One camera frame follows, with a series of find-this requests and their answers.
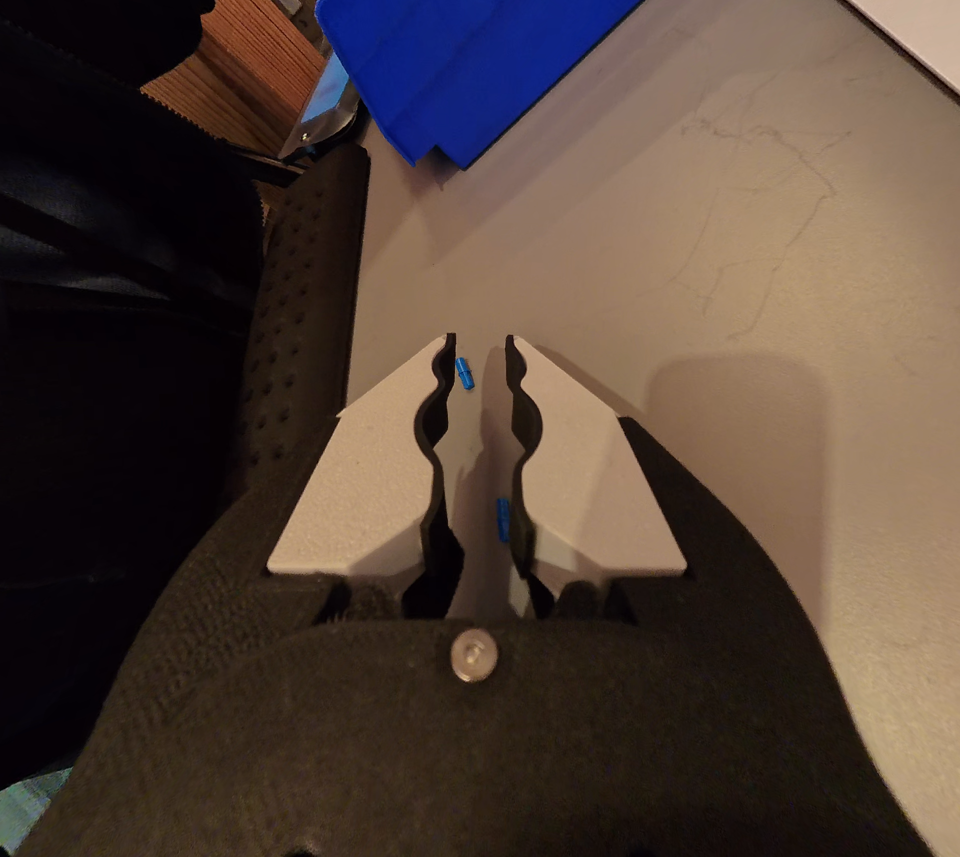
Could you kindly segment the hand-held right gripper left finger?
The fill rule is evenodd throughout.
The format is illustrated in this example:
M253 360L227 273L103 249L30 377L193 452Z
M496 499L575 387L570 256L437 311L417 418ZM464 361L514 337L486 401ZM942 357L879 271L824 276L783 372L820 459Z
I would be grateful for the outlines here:
M271 575L452 603L465 553L436 447L449 428L455 359L455 333L439 336L341 411L268 558Z

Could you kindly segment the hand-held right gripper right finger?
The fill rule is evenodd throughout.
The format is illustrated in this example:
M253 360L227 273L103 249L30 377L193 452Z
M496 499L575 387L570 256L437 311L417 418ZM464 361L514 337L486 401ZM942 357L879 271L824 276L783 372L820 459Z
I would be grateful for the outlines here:
M687 560L617 413L527 340L508 335L511 604L558 604L564 590L679 577Z

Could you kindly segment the black perforated board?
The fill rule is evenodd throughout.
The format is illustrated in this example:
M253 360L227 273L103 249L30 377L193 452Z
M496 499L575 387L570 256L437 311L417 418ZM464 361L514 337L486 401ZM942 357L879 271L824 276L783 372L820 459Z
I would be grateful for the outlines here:
M346 404L371 160L324 155L273 222L242 369L223 496L255 486Z

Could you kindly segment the metal clamp plate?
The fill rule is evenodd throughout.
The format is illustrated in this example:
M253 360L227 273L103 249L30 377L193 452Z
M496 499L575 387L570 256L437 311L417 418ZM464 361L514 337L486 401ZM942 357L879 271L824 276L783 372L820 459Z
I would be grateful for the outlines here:
M333 51L283 143L279 159L294 163L307 156L316 157L350 130L360 107L361 97Z

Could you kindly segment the wooden slatted panel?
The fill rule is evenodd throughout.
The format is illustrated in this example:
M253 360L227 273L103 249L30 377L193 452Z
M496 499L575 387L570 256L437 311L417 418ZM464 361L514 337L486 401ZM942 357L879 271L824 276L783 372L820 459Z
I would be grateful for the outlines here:
M215 0L196 51L141 91L217 138L278 156L327 59L273 0Z

